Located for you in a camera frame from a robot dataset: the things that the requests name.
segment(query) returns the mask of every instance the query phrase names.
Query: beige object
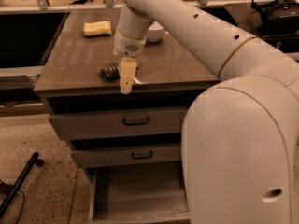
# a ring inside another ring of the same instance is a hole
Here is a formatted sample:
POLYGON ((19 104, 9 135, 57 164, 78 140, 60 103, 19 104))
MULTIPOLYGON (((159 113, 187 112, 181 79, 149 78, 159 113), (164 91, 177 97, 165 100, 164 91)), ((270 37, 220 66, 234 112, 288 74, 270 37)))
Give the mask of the beige object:
POLYGON ((99 21, 93 23, 84 23, 84 35, 111 35, 111 23, 110 21, 99 21))
POLYGON ((124 57, 120 64, 120 86, 121 93, 128 94, 134 83, 137 62, 132 57, 124 57))

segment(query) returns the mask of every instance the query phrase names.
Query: open drawer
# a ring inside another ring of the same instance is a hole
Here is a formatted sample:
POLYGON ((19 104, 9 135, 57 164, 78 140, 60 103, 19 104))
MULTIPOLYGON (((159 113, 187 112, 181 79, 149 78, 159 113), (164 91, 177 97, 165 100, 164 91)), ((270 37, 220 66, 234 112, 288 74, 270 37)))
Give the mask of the open drawer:
POLYGON ((97 168, 90 224, 188 224, 181 161, 97 168))

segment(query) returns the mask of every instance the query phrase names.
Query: drawer handle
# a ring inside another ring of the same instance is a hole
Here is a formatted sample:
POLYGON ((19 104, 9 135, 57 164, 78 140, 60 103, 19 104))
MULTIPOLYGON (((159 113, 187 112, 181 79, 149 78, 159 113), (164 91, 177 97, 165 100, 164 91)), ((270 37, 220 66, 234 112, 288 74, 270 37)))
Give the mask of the drawer handle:
POLYGON ((144 159, 150 159, 153 155, 153 152, 151 151, 150 154, 135 154, 131 153, 131 157, 133 160, 144 160, 144 159))
POLYGON ((150 117, 146 117, 145 119, 142 119, 142 120, 129 120, 129 119, 123 118, 122 123, 125 126, 147 125, 150 123, 150 117))

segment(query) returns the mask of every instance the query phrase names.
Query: speckled floor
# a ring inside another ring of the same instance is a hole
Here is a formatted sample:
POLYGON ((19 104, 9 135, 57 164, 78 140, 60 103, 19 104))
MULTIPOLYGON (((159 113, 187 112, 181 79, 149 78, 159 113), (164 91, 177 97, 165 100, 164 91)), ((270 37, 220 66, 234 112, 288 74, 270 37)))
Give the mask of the speckled floor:
MULTIPOLYGON (((70 157, 67 144, 51 128, 42 104, 0 106, 0 179, 14 183, 34 152, 44 160, 21 186, 25 203, 19 224, 88 222, 90 182, 70 157)), ((299 224, 299 146, 294 165, 294 224, 299 224)), ((22 196, 6 211, 1 224, 16 223, 22 196)))

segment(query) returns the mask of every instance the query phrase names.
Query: wooden surface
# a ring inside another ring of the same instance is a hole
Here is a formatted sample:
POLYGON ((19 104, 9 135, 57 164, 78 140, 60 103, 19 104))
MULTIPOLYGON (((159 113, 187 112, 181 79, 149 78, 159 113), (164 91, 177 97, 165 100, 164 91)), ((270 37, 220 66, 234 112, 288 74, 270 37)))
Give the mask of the wooden surface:
MULTIPOLYGON (((72 10, 39 78, 35 92, 118 91, 119 81, 106 81, 102 68, 118 63, 113 38, 119 19, 117 8, 72 10), (110 21, 112 35, 85 37, 84 22, 110 21)), ((200 85, 217 81, 176 39, 166 34, 158 43, 148 43, 137 58, 139 70, 133 89, 175 85, 200 85)))

